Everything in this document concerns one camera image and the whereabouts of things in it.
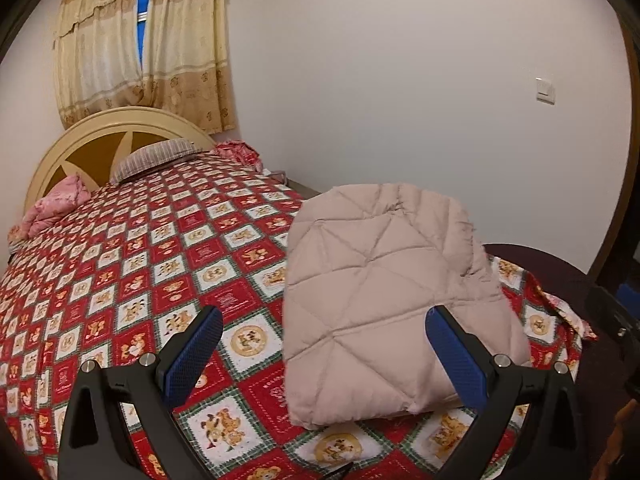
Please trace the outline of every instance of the headboard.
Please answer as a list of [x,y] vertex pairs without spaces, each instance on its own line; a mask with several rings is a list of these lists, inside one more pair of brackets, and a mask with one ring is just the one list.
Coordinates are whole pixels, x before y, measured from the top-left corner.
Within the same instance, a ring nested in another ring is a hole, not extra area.
[[112,108],[84,118],[69,128],[40,161],[27,191],[24,210],[67,175],[78,173],[89,191],[93,191],[109,181],[111,168],[131,152],[180,137],[204,150],[215,145],[194,124],[158,108]]

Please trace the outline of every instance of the light switch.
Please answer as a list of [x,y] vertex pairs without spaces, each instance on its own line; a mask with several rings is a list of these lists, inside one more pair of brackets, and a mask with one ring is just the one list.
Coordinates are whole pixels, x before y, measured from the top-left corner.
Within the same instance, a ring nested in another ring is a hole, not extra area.
[[538,94],[536,98],[538,101],[544,101],[549,104],[556,104],[556,89],[551,81],[546,81],[542,78],[536,78],[536,85],[538,88]]

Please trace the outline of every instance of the wall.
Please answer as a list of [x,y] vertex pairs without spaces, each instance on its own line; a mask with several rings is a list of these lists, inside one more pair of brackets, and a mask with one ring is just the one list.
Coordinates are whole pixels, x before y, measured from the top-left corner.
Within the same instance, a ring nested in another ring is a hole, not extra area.
[[[40,159],[62,135],[53,86],[53,30],[61,0],[42,0],[0,64],[0,272],[8,250],[4,234],[22,217],[24,197]],[[263,152],[270,168],[284,164],[270,139],[268,79],[261,69],[266,19],[264,0],[228,0],[230,57],[242,134]]]
[[[630,82],[605,0],[271,0],[289,176],[459,198],[485,242],[588,270],[616,206]],[[535,99],[535,78],[557,103]]]

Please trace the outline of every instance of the teddy bear patterned bedspread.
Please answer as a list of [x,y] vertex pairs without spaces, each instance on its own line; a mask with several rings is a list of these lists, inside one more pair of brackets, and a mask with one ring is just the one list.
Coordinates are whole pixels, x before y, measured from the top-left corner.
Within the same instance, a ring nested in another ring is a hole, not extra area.
[[[43,478],[57,478],[66,405],[82,362],[126,365],[159,351],[205,304],[225,329],[176,421],[225,480],[428,478],[473,420],[446,413],[306,431],[289,423],[282,365],[282,291],[289,226],[300,197],[212,155],[92,199],[17,254],[0,283],[0,413]],[[494,262],[526,327],[534,364],[577,371],[580,336],[534,278]],[[130,405],[122,405],[144,471],[165,479]],[[487,475],[504,464],[516,410]]]

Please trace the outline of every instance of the quilt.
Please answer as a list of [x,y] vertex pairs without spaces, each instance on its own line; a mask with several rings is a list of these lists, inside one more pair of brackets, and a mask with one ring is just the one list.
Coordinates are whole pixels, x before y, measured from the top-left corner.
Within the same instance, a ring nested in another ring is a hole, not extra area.
[[[345,462],[355,462],[350,479],[423,479],[439,469],[473,411],[319,431],[289,423],[282,290],[287,231],[300,201],[286,186],[201,154],[99,189],[20,249],[0,282],[0,413],[43,478],[57,478],[82,362],[125,365],[159,351],[205,304],[223,313],[222,340],[174,417],[214,478],[318,479]],[[523,322],[533,364],[562,360],[575,374],[580,335],[533,276],[497,258],[492,265]],[[165,479],[135,409],[122,410],[144,471]],[[504,465],[525,413],[515,410],[488,478]]]

